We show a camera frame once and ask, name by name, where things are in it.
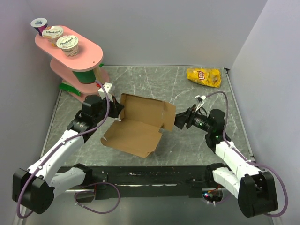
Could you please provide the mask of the brown cardboard box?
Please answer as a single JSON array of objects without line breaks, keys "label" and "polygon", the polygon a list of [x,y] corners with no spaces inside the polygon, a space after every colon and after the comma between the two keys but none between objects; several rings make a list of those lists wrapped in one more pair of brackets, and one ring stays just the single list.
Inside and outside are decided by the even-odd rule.
[{"label": "brown cardboard box", "polygon": [[173,130],[176,106],[153,98],[123,93],[120,120],[108,128],[101,143],[116,150],[146,158],[161,140],[160,129]]}]

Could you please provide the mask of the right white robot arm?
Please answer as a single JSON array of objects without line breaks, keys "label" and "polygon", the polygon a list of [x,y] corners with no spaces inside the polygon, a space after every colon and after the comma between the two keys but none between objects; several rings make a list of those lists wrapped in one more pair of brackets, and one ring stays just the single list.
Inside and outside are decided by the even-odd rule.
[{"label": "right white robot arm", "polygon": [[220,184],[226,188],[236,197],[241,212],[248,218],[276,211],[278,198],[273,175],[243,158],[224,131],[226,120],[226,113],[219,109],[204,115],[193,105],[178,113],[174,124],[179,129],[194,126],[205,131],[207,146],[224,161],[207,166],[205,182],[208,186]]}]

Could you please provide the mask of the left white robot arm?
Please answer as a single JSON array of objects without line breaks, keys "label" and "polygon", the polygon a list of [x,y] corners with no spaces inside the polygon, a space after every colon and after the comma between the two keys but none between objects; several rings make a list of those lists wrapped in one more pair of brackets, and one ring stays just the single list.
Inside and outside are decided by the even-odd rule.
[{"label": "left white robot arm", "polygon": [[16,170],[13,174],[12,199],[17,203],[19,218],[26,218],[20,212],[21,206],[42,214],[66,190],[75,186],[88,188],[92,185],[93,171],[83,164],[76,164],[60,175],[56,173],[108,117],[117,118],[123,108],[115,97],[108,99],[98,95],[87,96],[81,110],[56,144],[28,169]]}]

